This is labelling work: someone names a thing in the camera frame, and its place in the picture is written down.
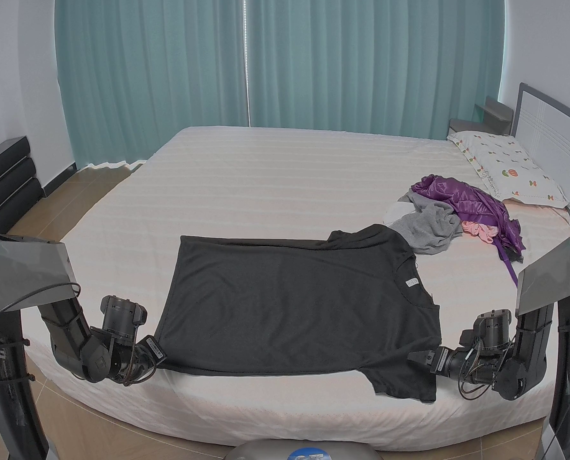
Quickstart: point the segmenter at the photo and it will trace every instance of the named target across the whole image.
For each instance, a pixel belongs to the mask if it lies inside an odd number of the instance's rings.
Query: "mattress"
[[[148,311],[155,331],[179,236],[326,239],[381,223],[388,206],[430,174],[484,189],[451,142],[346,132],[247,127],[182,130],[110,191],[64,238],[91,325],[100,300],[117,295]],[[563,211],[506,202],[518,218],[524,264],[570,236]],[[440,305],[443,343],[458,345],[479,313],[513,310],[516,288],[496,248],[455,239],[418,270]],[[29,356],[67,394],[113,417],[167,435],[239,445],[259,438],[361,441],[376,449],[432,449],[541,418],[551,409],[557,332],[543,381],[516,401],[489,391],[463,400],[438,377],[433,404],[376,395],[357,371],[283,377],[200,377],[159,370],[132,387],[81,382],[59,367],[36,309],[23,311]]]

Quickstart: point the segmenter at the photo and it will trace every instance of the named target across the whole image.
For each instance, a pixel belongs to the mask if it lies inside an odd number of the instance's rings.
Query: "white patterned pillow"
[[[564,208],[568,200],[557,183],[512,136],[460,131],[447,136],[466,156],[496,199]]]

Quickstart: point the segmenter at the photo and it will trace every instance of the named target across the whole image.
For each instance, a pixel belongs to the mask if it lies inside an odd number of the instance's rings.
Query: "fitted sheet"
[[[64,238],[91,325],[100,300],[144,305],[153,333],[166,302],[180,235],[326,239],[381,223],[391,203],[435,173],[484,189],[451,142],[358,133],[247,127],[182,130],[117,185]],[[526,251],[520,271],[570,236],[563,211],[506,202]],[[464,234],[450,248],[418,256],[440,305],[443,343],[458,345],[479,313],[513,311],[516,288],[496,248]],[[437,399],[376,395],[357,371],[283,377],[199,377],[159,370],[141,385],[78,381],[59,367],[37,309],[23,310],[28,355],[70,396],[157,433],[239,445],[259,438],[361,441],[377,449],[432,449],[545,416],[557,361],[557,332],[543,381],[517,401],[489,391],[463,400],[437,377]]]

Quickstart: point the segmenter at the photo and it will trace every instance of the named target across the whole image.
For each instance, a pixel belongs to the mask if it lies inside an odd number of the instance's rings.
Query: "gray towel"
[[[410,201],[417,211],[397,219],[389,227],[396,230],[417,254],[437,254],[447,250],[451,239],[462,235],[460,219],[442,201],[413,193],[411,189],[398,201]]]

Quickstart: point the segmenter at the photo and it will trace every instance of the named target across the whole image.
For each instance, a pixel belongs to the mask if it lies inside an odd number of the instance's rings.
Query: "floor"
[[[10,233],[59,241],[97,201],[129,175],[125,167],[78,172],[51,196],[41,199]],[[28,366],[36,376],[32,391],[40,420],[47,436],[56,444],[60,460],[210,460],[223,458],[232,449],[150,433],[108,417],[68,397],[33,363]],[[542,419],[539,419],[449,447],[380,453],[388,460],[531,460],[541,430]],[[6,456],[0,438],[0,460]]]

